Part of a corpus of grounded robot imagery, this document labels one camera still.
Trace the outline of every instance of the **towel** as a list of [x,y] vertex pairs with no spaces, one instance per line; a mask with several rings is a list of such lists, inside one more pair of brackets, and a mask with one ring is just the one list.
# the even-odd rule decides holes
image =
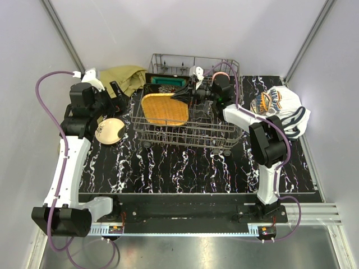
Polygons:
[[122,92],[130,97],[137,89],[143,88],[146,83],[145,73],[146,69],[140,66],[117,66],[100,71],[100,80],[111,98],[116,97],[110,86],[111,81],[117,81]]
[[304,134],[310,116],[299,96],[285,86],[274,86],[262,92],[251,102],[251,111],[266,117],[278,116],[289,139]]

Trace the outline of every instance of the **dish rack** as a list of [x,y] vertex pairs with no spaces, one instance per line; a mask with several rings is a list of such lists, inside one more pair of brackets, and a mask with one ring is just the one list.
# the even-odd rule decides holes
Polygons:
[[[221,64],[204,78],[202,86],[210,87],[211,77],[216,72],[229,74],[232,78],[231,81],[234,81],[233,76],[235,75],[238,78],[240,92],[237,98],[238,102],[241,103],[243,99],[242,77],[240,76],[240,65],[234,60],[153,54],[149,73],[188,76],[192,66],[200,66],[206,72],[224,60],[232,65],[236,74],[233,74],[226,64]],[[211,101],[194,100],[190,104],[188,112],[189,119],[183,122],[181,126],[155,126],[148,122],[144,116],[141,104],[139,104],[137,111],[135,109],[132,111],[131,120],[134,124],[134,130],[137,132],[138,138],[145,148],[151,147],[152,144],[206,147],[211,149],[215,155],[223,151],[225,156],[229,156],[231,148],[238,143],[242,136],[242,129],[217,118],[211,111]]]

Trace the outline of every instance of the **metal floor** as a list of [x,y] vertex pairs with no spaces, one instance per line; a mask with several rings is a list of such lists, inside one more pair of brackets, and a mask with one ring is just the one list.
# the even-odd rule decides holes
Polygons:
[[[279,226],[280,238],[289,227]],[[70,252],[82,267],[100,268],[112,255],[112,247],[105,242],[89,244],[95,237],[75,239]],[[54,238],[64,245],[64,238]],[[194,237],[122,237],[116,241],[121,258],[109,268],[339,268],[337,258],[324,226],[301,226],[293,237],[278,243],[246,243],[235,238]],[[66,253],[45,249],[41,269],[74,268]]]

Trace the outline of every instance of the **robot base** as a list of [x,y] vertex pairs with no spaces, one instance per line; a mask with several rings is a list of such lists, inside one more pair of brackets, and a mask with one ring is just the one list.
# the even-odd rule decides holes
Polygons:
[[[50,207],[34,207],[31,218],[47,234]],[[88,209],[55,208],[51,234],[56,236],[85,237],[91,229],[91,213]]]
[[237,216],[241,223],[271,223],[273,217],[277,223],[288,222],[286,207],[280,205],[279,201],[271,205],[263,205],[261,202],[255,205],[239,205]]

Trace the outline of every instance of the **olive green cloth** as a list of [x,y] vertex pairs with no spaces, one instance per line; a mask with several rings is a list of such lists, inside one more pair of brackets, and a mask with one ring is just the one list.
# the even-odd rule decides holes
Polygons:
[[100,71],[100,80],[107,88],[111,98],[116,97],[110,82],[117,81],[122,92],[130,97],[137,89],[142,89],[146,83],[146,69],[140,66],[117,66]]

